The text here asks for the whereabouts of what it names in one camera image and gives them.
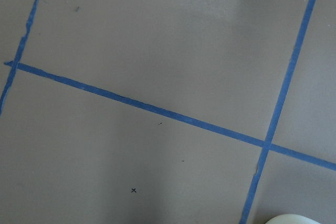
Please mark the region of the white oval bin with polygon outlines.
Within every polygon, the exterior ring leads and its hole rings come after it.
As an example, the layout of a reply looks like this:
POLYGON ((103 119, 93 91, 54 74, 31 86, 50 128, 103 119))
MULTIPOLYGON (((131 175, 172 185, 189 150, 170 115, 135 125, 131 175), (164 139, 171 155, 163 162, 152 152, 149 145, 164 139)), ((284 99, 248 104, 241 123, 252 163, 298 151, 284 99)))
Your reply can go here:
POLYGON ((283 214, 271 218, 266 222, 266 224, 320 224, 320 223, 301 215, 283 214))

